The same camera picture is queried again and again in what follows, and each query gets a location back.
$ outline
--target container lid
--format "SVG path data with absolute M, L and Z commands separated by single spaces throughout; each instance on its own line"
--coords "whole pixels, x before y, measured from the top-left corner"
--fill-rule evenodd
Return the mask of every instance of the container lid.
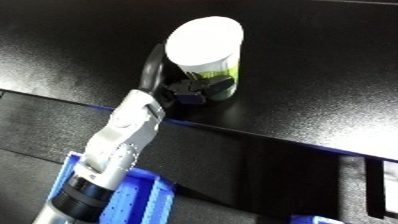
M 185 66 L 203 65 L 234 53 L 243 41 L 242 26 L 235 20 L 212 16 L 178 27 L 168 38 L 169 59 Z

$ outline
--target blue base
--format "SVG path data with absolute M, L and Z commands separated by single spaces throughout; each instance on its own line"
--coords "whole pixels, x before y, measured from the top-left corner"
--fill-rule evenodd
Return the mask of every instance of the blue base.
M 80 155 L 71 152 L 51 189 L 53 198 L 70 176 Z M 174 199 L 175 184 L 159 175 L 134 168 L 113 194 L 100 224 L 165 224 Z

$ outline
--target black surface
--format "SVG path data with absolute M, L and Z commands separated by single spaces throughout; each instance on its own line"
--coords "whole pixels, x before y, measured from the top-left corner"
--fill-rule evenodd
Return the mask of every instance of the black surface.
M 19 223 L 19 219 L 38 212 L 44 192 L 48 192 L 59 169 L 40 164 L 62 162 L 69 149 L 82 151 L 87 141 L 84 136 L 98 130 L 107 114 L 82 105 L 13 93 L 4 95 L 0 100 L 0 149 L 26 156 L 0 150 L 7 154 L 1 157 L 6 162 L 0 162 L 0 175 L 3 180 L 10 180 L 0 184 L 0 193 L 6 194 L 0 203 L 6 209 L 0 214 L 0 218 L 4 217 L 0 222 Z M 176 223 L 227 223 L 231 219 L 237 223 L 267 223 L 266 217 L 287 220 L 292 214 L 317 214 L 353 223 L 394 223 L 366 215 L 363 161 L 356 157 L 350 157 L 349 162 L 341 159 L 283 141 L 163 123 L 137 166 L 177 182 L 177 194 L 188 197 L 181 199 L 181 204 L 174 204 L 171 219 Z M 30 177 L 34 181 L 30 189 L 44 188 L 19 195 L 20 184 L 27 185 L 21 179 L 28 181 Z M 28 195 L 35 197 L 32 201 L 36 204 L 20 212 L 17 205 L 21 197 L 29 198 Z M 212 204 L 195 202 L 196 199 Z M 10 214 L 26 217 L 11 219 Z
M 366 160 L 366 209 L 369 215 L 383 218 L 386 215 L 383 161 Z
M 245 29 L 238 92 L 170 118 L 398 160 L 398 8 L 390 5 L 2 0 L 0 88 L 114 107 L 138 85 L 156 43 L 210 15 Z

